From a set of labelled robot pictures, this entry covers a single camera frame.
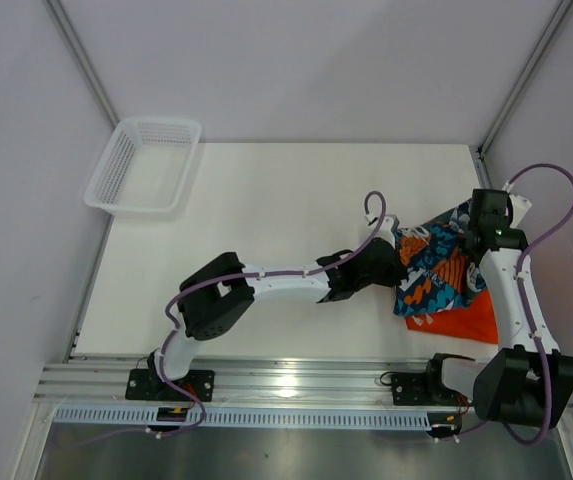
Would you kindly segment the patterned multicolour shorts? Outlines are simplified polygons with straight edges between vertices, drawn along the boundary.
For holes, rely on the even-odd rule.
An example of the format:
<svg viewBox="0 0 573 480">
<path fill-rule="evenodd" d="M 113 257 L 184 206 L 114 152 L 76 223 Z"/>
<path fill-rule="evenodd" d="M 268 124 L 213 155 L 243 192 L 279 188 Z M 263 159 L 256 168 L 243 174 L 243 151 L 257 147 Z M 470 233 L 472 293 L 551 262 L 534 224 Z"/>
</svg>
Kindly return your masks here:
<svg viewBox="0 0 573 480">
<path fill-rule="evenodd" d="M 395 231 L 396 247 L 407 276 L 395 287 L 394 314 L 436 314 L 469 307 L 486 283 L 463 250 L 471 201 L 415 227 Z"/>
</svg>

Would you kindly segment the orange shorts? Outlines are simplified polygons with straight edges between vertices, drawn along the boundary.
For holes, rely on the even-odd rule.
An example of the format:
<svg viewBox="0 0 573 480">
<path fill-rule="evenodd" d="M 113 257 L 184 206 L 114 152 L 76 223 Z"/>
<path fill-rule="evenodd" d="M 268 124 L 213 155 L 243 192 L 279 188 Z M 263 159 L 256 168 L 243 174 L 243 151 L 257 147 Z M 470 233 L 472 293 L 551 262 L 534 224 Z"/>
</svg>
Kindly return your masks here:
<svg viewBox="0 0 573 480">
<path fill-rule="evenodd" d="M 410 331 L 466 339 L 497 345 L 498 329 L 492 300 L 483 291 L 467 308 L 405 318 Z"/>
</svg>

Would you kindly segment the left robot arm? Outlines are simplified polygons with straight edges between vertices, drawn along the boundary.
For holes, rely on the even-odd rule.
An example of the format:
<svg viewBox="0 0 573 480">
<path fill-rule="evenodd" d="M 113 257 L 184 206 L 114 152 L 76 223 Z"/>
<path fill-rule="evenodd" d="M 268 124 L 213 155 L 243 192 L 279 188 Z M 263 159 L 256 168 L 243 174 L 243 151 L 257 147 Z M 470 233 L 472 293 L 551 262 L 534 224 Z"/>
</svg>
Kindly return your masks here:
<svg viewBox="0 0 573 480">
<path fill-rule="evenodd" d="M 175 398 L 202 343 L 228 331 L 255 303 L 299 296 L 315 304 L 347 300 L 372 285 L 396 288 L 407 278 L 393 244 L 376 237 L 300 266 L 270 270 L 225 252 L 180 284 L 166 305 L 173 329 L 148 359 L 148 388 Z"/>
</svg>

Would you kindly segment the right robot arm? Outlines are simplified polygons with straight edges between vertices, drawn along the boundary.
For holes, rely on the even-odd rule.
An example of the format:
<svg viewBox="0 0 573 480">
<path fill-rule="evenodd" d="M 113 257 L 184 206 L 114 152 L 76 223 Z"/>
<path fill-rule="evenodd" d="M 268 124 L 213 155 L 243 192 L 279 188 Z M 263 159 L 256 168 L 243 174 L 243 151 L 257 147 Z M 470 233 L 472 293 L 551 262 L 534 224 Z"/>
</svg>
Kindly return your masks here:
<svg viewBox="0 0 573 480">
<path fill-rule="evenodd" d="M 547 431 L 572 396 L 573 357 L 561 353 L 547 327 L 533 284 L 533 245 L 512 227 L 512 213 L 507 192 L 476 189 L 464 235 L 464 250 L 492 301 L 497 353 L 486 362 L 437 354 L 422 389 L 438 404 L 467 396 L 481 420 Z"/>
</svg>

